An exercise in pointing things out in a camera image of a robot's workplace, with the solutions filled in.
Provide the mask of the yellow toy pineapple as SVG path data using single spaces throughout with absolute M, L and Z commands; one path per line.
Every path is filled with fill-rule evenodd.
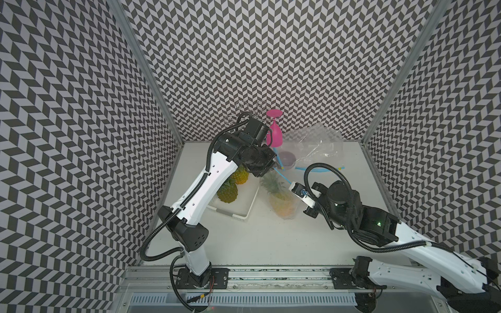
M 230 176 L 231 180 L 235 182 L 236 185 L 242 185 L 246 183 L 249 179 L 249 172 L 247 169 L 241 165 L 238 169 Z

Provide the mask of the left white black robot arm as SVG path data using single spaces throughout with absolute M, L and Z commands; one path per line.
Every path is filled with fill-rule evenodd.
M 220 131 L 207 150 L 205 167 L 182 197 L 168 208 L 162 224 L 146 237 L 139 250 L 141 260 L 153 262 L 179 252 L 194 285 L 205 287 L 210 281 L 211 262 L 204 248 L 209 231 L 200 223 L 202 215 L 240 166 L 254 177 L 262 177 L 274 167 L 272 135 L 271 128 L 249 112 L 241 113 L 234 125 Z M 171 233 L 178 247 L 155 256 L 147 255 L 150 242 L 163 229 Z

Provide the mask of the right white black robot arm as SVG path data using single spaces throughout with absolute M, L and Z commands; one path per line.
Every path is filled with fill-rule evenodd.
M 307 205 L 306 215 L 322 215 L 331 229 L 347 231 L 349 238 L 366 251 L 400 252 L 419 265 L 396 266 L 358 256 L 348 272 L 355 288 L 398 286 L 441 298 L 457 312 L 500 311 L 500 271 L 490 258 L 467 258 L 417 233 L 395 215 L 364 205 L 360 193 L 329 164 L 308 166 L 303 180 L 297 194 Z

